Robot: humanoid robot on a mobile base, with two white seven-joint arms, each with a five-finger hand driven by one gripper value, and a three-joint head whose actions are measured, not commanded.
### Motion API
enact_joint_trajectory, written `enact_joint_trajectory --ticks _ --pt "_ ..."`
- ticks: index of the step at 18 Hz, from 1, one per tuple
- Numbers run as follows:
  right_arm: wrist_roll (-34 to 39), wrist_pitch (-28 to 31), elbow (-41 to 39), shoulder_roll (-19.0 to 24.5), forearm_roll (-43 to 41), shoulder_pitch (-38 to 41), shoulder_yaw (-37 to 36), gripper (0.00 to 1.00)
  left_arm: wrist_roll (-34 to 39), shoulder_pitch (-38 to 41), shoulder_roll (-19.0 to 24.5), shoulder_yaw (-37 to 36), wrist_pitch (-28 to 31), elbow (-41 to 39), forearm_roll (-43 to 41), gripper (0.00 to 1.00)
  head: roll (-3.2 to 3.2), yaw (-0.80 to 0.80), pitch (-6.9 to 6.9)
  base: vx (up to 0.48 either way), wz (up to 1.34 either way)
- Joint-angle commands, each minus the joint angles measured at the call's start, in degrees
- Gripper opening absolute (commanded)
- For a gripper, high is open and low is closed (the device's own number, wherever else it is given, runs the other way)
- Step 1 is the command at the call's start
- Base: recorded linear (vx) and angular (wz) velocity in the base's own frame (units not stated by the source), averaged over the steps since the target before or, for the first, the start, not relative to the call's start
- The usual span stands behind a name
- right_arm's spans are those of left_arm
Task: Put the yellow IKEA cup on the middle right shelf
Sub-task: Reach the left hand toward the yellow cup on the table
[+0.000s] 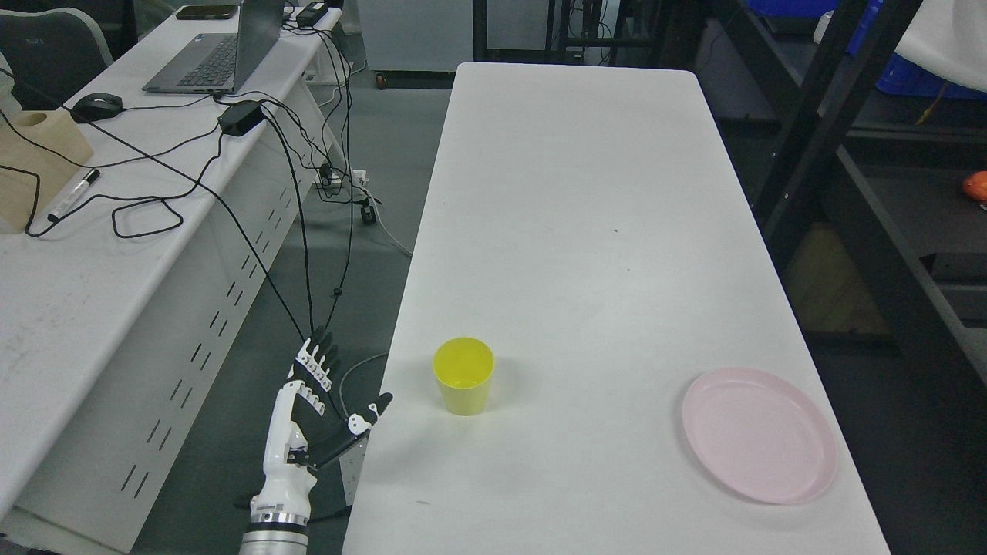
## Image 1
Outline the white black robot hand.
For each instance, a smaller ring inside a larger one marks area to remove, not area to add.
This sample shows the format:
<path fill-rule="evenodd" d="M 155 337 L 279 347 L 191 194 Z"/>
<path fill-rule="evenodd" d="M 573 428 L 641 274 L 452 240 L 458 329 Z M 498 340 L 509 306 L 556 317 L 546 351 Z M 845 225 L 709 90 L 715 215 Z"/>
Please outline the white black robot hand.
<path fill-rule="evenodd" d="M 338 353 L 332 332 L 322 325 L 294 356 L 269 419 L 265 481 L 251 499 L 251 528 L 303 530 L 318 471 L 366 439 L 392 401 L 392 394 L 384 392 L 353 412 L 341 407 L 332 397 L 334 385 L 341 383 L 332 368 Z"/>

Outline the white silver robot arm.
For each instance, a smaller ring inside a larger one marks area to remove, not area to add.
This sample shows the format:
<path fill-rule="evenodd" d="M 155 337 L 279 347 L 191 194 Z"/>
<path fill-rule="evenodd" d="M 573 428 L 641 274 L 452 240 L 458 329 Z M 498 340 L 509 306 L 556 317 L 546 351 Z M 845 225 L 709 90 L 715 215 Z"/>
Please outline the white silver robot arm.
<path fill-rule="evenodd" d="M 306 526 L 296 523 L 251 523 L 243 534 L 239 554 L 306 554 Z"/>

